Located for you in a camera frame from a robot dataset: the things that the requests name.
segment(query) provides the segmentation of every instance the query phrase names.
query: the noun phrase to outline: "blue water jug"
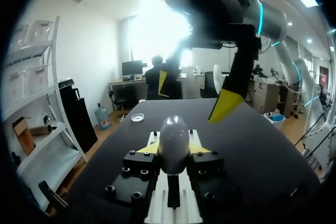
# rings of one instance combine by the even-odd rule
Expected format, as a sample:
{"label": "blue water jug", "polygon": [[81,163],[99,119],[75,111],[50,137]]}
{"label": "blue water jug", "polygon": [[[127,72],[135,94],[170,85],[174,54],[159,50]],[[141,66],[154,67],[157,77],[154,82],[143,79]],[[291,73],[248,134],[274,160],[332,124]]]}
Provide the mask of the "blue water jug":
{"label": "blue water jug", "polygon": [[95,111],[95,115],[99,123],[99,127],[102,131],[107,130],[111,127],[109,113],[107,112],[107,109],[105,107],[102,107],[100,105],[100,103],[98,103],[98,108]]}

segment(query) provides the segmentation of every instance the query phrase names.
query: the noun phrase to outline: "black chair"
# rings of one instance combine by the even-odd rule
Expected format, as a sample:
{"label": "black chair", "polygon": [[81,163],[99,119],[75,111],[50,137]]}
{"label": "black chair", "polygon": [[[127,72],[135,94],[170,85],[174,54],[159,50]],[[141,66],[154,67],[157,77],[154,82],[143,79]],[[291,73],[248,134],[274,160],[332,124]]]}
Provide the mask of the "black chair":
{"label": "black chair", "polygon": [[108,91],[109,93],[109,97],[112,101],[112,104],[115,104],[115,105],[120,105],[121,109],[122,109],[122,115],[118,117],[118,121],[119,122],[122,122],[124,120],[124,118],[126,117],[126,113],[125,113],[125,110],[124,110],[124,104],[128,102],[127,99],[125,98],[118,98],[118,99],[113,99],[113,90],[109,90]]}
{"label": "black chair", "polygon": [[217,98],[218,94],[216,92],[215,83],[214,83],[214,73],[205,72],[204,79],[204,89],[199,89],[202,98]]}

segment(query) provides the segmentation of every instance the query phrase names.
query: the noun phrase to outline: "cardboard box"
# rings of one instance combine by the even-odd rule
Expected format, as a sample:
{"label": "cardboard box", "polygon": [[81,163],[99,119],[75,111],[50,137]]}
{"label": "cardboard box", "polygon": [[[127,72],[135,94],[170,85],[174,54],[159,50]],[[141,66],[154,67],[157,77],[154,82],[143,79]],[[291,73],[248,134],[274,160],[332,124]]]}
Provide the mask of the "cardboard box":
{"label": "cardboard box", "polygon": [[16,122],[13,123],[13,129],[22,149],[27,155],[29,155],[35,148],[35,143],[28,129],[26,120],[24,118],[19,118]]}

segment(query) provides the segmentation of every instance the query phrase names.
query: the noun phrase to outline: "trash bin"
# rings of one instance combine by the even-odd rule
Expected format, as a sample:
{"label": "trash bin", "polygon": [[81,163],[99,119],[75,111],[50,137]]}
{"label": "trash bin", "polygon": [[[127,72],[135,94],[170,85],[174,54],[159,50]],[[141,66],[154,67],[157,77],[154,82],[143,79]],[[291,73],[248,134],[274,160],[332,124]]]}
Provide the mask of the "trash bin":
{"label": "trash bin", "polygon": [[283,122],[286,120],[286,118],[281,115],[280,113],[275,112],[269,112],[265,113],[264,117],[275,126],[278,130],[281,130]]}

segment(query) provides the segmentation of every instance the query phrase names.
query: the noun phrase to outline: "white fan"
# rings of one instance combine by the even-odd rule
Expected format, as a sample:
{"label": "white fan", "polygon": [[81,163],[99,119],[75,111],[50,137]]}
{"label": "white fan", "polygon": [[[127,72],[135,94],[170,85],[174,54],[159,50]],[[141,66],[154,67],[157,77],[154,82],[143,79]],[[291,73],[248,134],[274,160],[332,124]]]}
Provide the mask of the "white fan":
{"label": "white fan", "polygon": [[224,78],[222,76],[222,70],[219,65],[214,66],[214,84],[217,94],[221,92],[223,86]]}

